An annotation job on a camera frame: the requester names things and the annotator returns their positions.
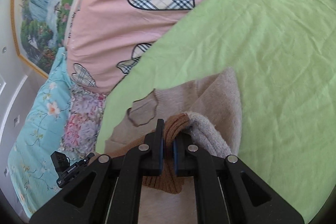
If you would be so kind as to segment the beige knitted sweater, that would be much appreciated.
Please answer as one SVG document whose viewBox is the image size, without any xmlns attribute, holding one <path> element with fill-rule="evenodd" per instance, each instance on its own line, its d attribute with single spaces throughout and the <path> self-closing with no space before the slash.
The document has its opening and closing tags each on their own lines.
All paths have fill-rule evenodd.
<svg viewBox="0 0 336 224">
<path fill-rule="evenodd" d="M 139 223 L 196 223 L 194 180 L 174 172 L 172 147 L 179 132 L 211 155 L 237 155 L 242 137 L 242 106 L 235 72 L 221 73 L 179 86 L 155 89 L 135 101 L 105 143 L 105 153 L 121 156 L 140 144 L 163 119 L 166 145 L 163 173 L 145 177 L 139 205 Z"/>
</svg>

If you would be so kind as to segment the blue floral quilt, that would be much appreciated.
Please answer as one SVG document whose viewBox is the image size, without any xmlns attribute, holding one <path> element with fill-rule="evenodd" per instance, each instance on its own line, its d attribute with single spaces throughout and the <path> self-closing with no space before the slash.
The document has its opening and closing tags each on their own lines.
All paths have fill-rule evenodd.
<svg viewBox="0 0 336 224">
<path fill-rule="evenodd" d="M 71 86 L 67 52 L 61 47 L 7 161 L 11 182 L 28 218 L 60 190 L 51 154 L 59 149 L 64 134 Z"/>
</svg>

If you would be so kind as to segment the purple floral pillow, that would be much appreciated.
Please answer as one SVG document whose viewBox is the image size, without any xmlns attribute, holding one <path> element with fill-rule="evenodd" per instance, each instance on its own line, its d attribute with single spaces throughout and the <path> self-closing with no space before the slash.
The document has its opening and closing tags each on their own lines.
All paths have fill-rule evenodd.
<svg viewBox="0 0 336 224">
<path fill-rule="evenodd" d="M 58 151 L 71 159 L 82 159 L 95 151 L 106 95 L 78 85 L 72 86 L 70 95 L 70 112 Z"/>
</svg>

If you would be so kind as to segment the green bed sheet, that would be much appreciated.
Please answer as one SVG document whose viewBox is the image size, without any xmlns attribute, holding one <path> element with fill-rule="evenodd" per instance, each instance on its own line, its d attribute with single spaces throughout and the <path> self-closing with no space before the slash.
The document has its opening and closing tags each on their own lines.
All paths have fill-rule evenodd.
<svg viewBox="0 0 336 224">
<path fill-rule="evenodd" d="M 335 0 L 205 0 L 108 96 L 96 149 L 136 100 L 232 67 L 239 157 L 310 222 L 335 186 Z"/>
</svg>

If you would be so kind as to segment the pink quilt with plaid hearts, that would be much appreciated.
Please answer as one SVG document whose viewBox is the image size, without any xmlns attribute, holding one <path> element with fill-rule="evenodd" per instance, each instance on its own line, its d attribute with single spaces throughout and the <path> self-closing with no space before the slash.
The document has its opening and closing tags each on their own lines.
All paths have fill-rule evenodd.
<svg viewBox="0 0 336 224">
<path fill-rule="evenodd" d="M 73 82 L 110 93 L 141 56 L 203 0 L 76 0 L 66 38 Z"/>
</svg>

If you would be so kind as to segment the landscape painting with gold frame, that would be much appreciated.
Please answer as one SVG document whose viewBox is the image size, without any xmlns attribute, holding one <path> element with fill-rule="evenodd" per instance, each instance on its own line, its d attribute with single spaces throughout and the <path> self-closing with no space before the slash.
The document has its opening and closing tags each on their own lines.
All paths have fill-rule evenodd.
<svg viewBox="0 0 336 224">
<path fill-rule="evenodd" d="M 48 77 L 64 44 L 75 0 L 11 0 L 11 27 L 19 58 Z"/>
</svg>

